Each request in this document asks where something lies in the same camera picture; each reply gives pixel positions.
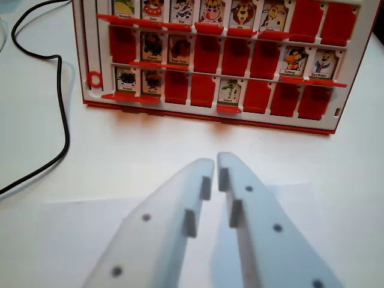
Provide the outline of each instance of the cartoon animal picture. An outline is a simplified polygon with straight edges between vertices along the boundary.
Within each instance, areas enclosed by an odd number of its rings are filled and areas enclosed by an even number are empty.
[[[235,90],[235,92],[233,93],[233,90],[234,88],[236,87],[236,85],[238,84],[238,81],[237,80],[228,80],[227,81],[227,86],[224,86],[224,87],[221,87],[221,90],[226,90],[226,89],[229,89],[229,96],[228,96],[228,99],[231,99],[231,97],[233,96],[234,99],[236,99],[236,96],[237,96],[237,90]]]
[[[126,72],[124,70],[118,70],[118,79],[122,82],[121,84],[123,85],[124,83],[126,84],[132,84],[134,86],[136,84],[136,76],[134,73]]]
[[[266,14],[266,16],[261,27],[271,27],[282,30],[287,16],[285,11],[281,11],[284,9],[284,5],[265,4],[263,14]]]
[[[164,0],[144,0],[143,13],[149,16],[161,16]]]
[[[231,13],[237,24],[244,25],[253,19],[255,10],[256,8],[251,2],[242,1],[231,9]]]
[[[193,4],[189,0],[176,0],[172,4],[174,17],[177,19],[191,19],[193,14]]]
[[[221,0],[205,0],[199,22],[222,23],[222,9],[225,6]]]
[[[148,71],[145,82],[151,89],[157,89],[160,86],[161,78],[156,71]]]
[[[177,40],[170,49],[172,58],[182,57],[186,58],[190,55],[191,43],[187,39]]]
[[[161,58],[157,59],[150,57],[161,56],[161,52],[163,51],[163,42],[156,33],[145,34],[143,51],[147,53],[147,60],[161,60]]]
[[[288,63],[287,70],[301,70],[305,57],[307,54],[305,54],[304,48],[292,49],[284,58],[284,61]]]
[[[116,90],[122,92],[136,92],[136,75],[130,68],[115,67]]]
[[[332,57],[332,54],[329,51],[325,51],[322,53],[321,58],[316,61],[316,72],[320,73],[322,69],[327,69],[329,66],[331,66],[330,59]]]
[[[114,15],[124,16],[134,14],[133,0],[114,0]]]

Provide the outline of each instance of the guess who game board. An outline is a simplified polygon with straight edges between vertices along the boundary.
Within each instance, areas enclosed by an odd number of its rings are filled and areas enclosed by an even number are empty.
[[[380,0],[73,0],[83,102],[335,133]]]

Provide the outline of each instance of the giraffe picture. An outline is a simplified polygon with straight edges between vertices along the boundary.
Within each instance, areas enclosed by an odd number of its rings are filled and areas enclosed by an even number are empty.
[[[284,1],[264,2],[260,31],[283,31],[287,13]]]

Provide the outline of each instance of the lion picture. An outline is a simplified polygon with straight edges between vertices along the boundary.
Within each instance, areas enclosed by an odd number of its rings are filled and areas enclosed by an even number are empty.
[[[229,27],[252,29],[256,7],[251,1],[233,1]]]

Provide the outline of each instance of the gripper jaw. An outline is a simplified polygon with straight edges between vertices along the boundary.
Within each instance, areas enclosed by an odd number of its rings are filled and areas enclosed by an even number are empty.
[[[85,288],[176,288],[188,237],[196,237],[215,163],[199,159],[144,200],[121,223]]]
[[[339,288],[339,280],[274,195],[232,153],[219,153],[218,187],[236,229],[245,288]]]

